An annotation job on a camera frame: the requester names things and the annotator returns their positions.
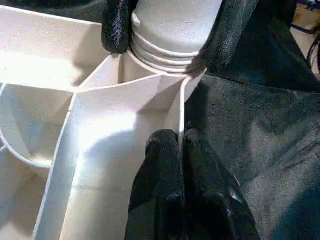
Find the black fabric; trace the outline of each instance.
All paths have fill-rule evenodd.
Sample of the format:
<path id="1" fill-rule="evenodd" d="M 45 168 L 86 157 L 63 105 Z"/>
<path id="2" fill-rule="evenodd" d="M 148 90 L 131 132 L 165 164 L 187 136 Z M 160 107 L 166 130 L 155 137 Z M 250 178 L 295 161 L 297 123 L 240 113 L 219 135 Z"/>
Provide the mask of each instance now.
<path id="1" fill-rule="evenodd" d="M 51 14 L 66 18 L 101 23 L 106 0 L 0 0 L 0 5 Z"/>
<path id="2" fill-rule="evenodd" d="M 125 239 L 180 240 L 185 201 L 183 166 L 172 130 L 150 136 L 133 182 Z"/>
<path id="3" fill-rule="evenodd" d="M 185 133 L 183 163 L 188 239 L 260 239 L 237 180 L 194 129 Z"/>
<path id="4" fill-rule="evenodd" d="M 240 183 L 262 239 L 319 239 L 320 94 L 205 76 L 186 103 Z"/>

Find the gloved hand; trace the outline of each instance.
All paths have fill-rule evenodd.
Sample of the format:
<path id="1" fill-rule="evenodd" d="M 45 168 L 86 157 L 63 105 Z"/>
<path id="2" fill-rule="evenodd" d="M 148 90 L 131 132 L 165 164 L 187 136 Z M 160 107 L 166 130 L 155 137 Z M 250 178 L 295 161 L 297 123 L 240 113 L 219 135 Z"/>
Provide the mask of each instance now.
<path id="1" fill-rule="evenodd" d="M 123 54 L 128 50 L 131 41 L 131 15 L 137 2 L 138 0 L 108 1 L 103 12 L 101 36 L 102 44 L 107 51 Z M 208 51 L 203 56 L 210 73 L 219 72 L 231 61 L 257 2 L 258 0 L 222 2 L 214 27 L 212 26 Z"/>
<path id="2" fill-rule="evenodd" d="M 172 130 L 151 135 L 133 183 L 127 240 L 260 239 L 236 179 L 195 130 L 183 160 Z"/>
<path id="3" fill-rule="evenodd" d="M 183 170 L 190 240 L 260 239 L 238 181 L 195 129 L 184 136 Z"/>

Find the white plastic tray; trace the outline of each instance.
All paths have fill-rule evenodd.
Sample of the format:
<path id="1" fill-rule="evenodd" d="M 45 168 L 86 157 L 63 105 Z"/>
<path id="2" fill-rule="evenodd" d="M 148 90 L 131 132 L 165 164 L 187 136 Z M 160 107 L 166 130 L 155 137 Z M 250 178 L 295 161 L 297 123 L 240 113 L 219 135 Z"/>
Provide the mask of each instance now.
<path id="1" fill-rule="evenodd" d="M 123 239 L 148 137 L 203 72 L 106 52 L 101 25 L 0 6 L 0 239 Z"/>

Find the black cloth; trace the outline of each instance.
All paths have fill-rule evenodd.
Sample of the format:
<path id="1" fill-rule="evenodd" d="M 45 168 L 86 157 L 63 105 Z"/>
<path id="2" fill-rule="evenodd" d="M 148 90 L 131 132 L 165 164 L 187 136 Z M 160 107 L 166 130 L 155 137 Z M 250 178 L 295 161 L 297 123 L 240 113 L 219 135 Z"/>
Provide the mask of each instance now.
<path id="1" fill-rule="evenodd" d="M 261 239 L 320 238 L 319 93 L 207 75 L 185 111 L 239 180 Z"/>
<path id="2" fill-rule="evenodd" d="M 260 239 L 237 180 L 206 139 L 189 130 L 183 149 L 182 158 L 172 130 L 149 138 L 132 187 L 125 239 Z"/>
<path id="3" fill-rule="evenodd" d="M 262 239 L 320 239 L 320 82 L 290 33 L 293 1 L 271 2 L 259 1 L 230 64 L 209 68 L 185 126 L 239 180 Z"/>

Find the compartment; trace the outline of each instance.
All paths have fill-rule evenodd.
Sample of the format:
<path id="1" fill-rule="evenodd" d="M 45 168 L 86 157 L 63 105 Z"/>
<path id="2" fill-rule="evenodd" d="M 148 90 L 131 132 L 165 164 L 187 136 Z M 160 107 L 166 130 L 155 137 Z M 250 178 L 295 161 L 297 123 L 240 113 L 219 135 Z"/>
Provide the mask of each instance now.
<path id="1" fill-rule="evenodd" d="M 179 78 L 152 76 L 77 95 L 49 175 L 35 239 L 124 239 L 131 188 L 147 139 L 160 129 L 182 137 L 189 80 L 182 85 Z M 193 90 L 189 87 L 186 96 Z"/>
<path id="2" fill-rule="evenodd" d="M 128 83 L 152 75 L 161 74 L 137 59 L 131 51 L 112 54 L 81 85 L 82 90 L 103 88 Z"/>
<path id="3" fill-rule="evenodd" d="M 49 168 L 73 94 L 8 84 L 0 96 L 0 137 L 30 166 Z"/>
<path id="4" fill-rule="evenodd" d="M 45 185 L 9 150 L 0 150 L 0 239 L 32 239 Z"/>
<path id="5" fill-rule="evenodd" d="M 109 55 L 101 24 L 0 6 L 0 81 L 70 90 Z"/>

